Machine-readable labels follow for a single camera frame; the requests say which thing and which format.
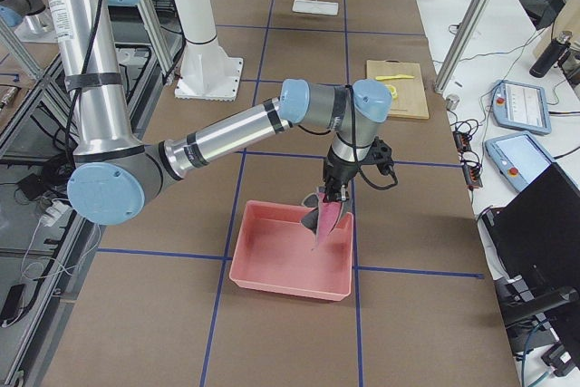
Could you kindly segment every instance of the pink tray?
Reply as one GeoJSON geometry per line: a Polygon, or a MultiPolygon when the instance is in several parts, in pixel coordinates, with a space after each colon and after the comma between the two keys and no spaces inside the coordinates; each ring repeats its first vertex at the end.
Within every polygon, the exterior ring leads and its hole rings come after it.
{"type": "Polygon", "coordinates": [[[347,213],[314,248],[300,219],[310,211],[248,201],[229,278],[240,287],[340,301],[351,293],[353,215],[347,213]]]}

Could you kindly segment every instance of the black monitor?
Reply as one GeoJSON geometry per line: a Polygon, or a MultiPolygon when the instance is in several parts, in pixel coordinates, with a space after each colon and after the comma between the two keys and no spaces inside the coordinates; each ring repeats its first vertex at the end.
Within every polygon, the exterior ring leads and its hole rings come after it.
{"type": "MultiPolygon", "coordinates": [[[[496,214],[490,234],[509,276],[522,276],[535,297],[563,286],[580,292],[580,191],[559,165],[496,214]]],[[[546,316],[580,367],[580,303],[546,316]]]]}

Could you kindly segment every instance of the black device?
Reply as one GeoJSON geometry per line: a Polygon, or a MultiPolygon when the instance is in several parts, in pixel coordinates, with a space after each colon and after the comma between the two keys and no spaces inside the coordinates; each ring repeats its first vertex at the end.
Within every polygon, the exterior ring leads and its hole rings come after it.
{"type": "Polygon", "coordinates": [[[24,289],[25,285],[13,285],[10,287],[2,306],[2,312],[0,312],[0,323],[10,324],[18,317],[24,289]]]}
{"type": "Polygon", "coordinates": [[[510,277],[522,276],[574,364],[580,367],[580,191],[552,163],[483,221],[510,277]],[[557,304],[555,298],[567,299],[557,304]]]}
{"type": "Polygon", "coordinates": [[[544,77],[550,68],[557,63],[558,59],[570,48],[570,39],[572,33],[563,31],[558,37],[554,38],[548,47],[537,58],[536,63],[529,69],[529,73],[534,77],[544,77]]]}

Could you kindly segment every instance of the yellow object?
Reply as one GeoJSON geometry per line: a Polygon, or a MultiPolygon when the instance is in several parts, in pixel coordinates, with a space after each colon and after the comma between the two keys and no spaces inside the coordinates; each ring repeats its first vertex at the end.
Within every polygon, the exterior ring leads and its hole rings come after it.
{"type": "Polygon", "coordinates": [[[392,81],[395,79],[414,79],[415,76],[411,76],[410,74],[395,74],[394,76],[376,76],[374,78],[375,81],[392,81]]]}
{"type": "Polygon", "coordinates": [[[392,99],[397,100],[397,97],[399,97],[399,94],[397,94],[397,89],[394,86],[389,85],[388,83],[385,83],[384,86],[386,86],[391,92],[392,99]]]}

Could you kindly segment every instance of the white desk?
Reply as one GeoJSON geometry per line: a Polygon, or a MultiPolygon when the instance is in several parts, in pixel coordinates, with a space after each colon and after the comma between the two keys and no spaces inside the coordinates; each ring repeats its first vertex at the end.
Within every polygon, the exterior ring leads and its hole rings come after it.
{"type": "MultiPolygon", "coordinates": [[[[441,66],[437,61],[442,62],[445,59],[454,38],[449,30],[450,25],[461,22],[470,1],[417,0],[437,70],[441,66]]],[[[525,44],[534,32],[535,28],[518,0],[491,0],[462,58],[468,58],[478,53],[508,52],[525,44]]],[[[538,41],[539,38],[524,49],[522,56],[506,79],[543,86],[546,89],[548,101],[554,102],[553,87],[564,79],[560,70],[554,69],[542,79],[537,79],[528,73],[529,68],[536,61],[532,51],[538,41]]],[[[485,92],[491,91],[493,83],[506,76],[510,65],[521,52],[522,49],[518,49],[510,54],[494,54],[459,63],[454,77],[443,95],[455,93],[461,98],[459,107],[455,110],[460,120],[468,118],[483,120],[484,113],[479,107],[479,97],[485,92]]],[[[580,101],[566,82],[557,86],[556,93],[560,103],[550,106],[551,111],[580,111],[580,101]]],[[[486,106],[488,105],[489,95],[486,95],[484,103],[486,106]]],[[[452,115],[449,116],[449,119],[454,121],[452,115]]],[[[565,153],[580,145],[580,119],[577,117],[552,117],[551,122],[552,133],[537,138],[553,156],[565,153]]],[[[485,126],[479,128],[471,142],[472,149],[483,159],[484,168],[482,174],[484,188],[477,189],[474,194],[473,211],[476,215],[491,205],[505,206],[517,194],[499,174],[488,157],[484,156],[482,149],[483,140],[508,135],[514,131],[499,127],[493,117],[488,122],[484,138],[485,130],[485,126]]],[[[558,163],[576,183],[580,182],[580,151],[558,160],[558,163]]],[[[479,233],[486,248],[491,273],[494,278],[499,278],[505,272],[502,273],[495,248],[493,248],[482,224],[479,224],[479,233]]],[[[530,384],[545,371],[546,366],[539,358],[545,349],[538,348],[527,357],[527,384],[530,384]]],[[[578,386],[580,385],[580,371],[574,369],[565,378],[556,378],[550,375],[541,385],[545,387],[578,386]]]]}

